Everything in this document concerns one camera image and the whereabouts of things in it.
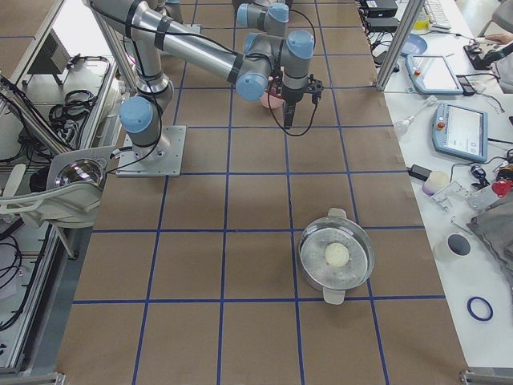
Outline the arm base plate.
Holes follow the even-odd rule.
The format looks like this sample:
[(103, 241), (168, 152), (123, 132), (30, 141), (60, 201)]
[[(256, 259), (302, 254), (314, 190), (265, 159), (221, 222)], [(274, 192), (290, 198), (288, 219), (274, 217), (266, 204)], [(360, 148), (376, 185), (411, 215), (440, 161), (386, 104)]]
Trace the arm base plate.
[(193, 34), (200, 34), (201, 33), (201, 25), (200, 24), (188, 24), (185, 25), (188, 32)]
[(164, 125), (160, 141), (151, 154), (151, 147), (134, 147), (125, 135), (123, 145), (129, 149), (120, 153), (115, 174), (119, 177), (179, 176), (186, 131), (184, 125)]

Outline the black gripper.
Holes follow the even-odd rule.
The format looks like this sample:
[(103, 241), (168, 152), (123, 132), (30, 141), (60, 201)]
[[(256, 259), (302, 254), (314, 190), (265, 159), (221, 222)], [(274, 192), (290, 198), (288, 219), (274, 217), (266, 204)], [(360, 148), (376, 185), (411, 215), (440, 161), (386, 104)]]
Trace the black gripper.
[(293, 77), (288, 74), (283, 74), (281, 95), (285, 101), (283, 105), (284, 128), (291, 128), (293, 126), (296, 103), (299, 103), (302, 100), (307, 86), (307, 75), (302, 77)]
[(270, 75), (268, 81), (267, 93), (272, 97), (281, 97), (282, 78), (280, 75)]

